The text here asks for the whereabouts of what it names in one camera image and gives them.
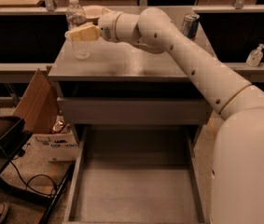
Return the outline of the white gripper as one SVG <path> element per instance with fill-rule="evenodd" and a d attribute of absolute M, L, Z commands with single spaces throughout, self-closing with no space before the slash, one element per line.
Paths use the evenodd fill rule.
<path fill-rule="evenodd" d="M 105 41 L 117 43 L 116 26 L 120 15 L 122 15 L 121 11 L 107 10 L 104 8 L 98 20 L 99 28 L 87 22 L 67 31 L 64 36 L 71 41 L 96 41 L 102 36 Z"/>

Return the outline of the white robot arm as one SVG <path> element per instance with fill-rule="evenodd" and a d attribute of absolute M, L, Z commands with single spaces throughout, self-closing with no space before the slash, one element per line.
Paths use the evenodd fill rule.
<path fill-rule="evenodd" d="M 109 10 L 65 35 L 167 52 L 224 120 L 214 144 L 211 224 L 264 224 L 264 91 L 185 37 L 156 7 L 138 15 Z"/>

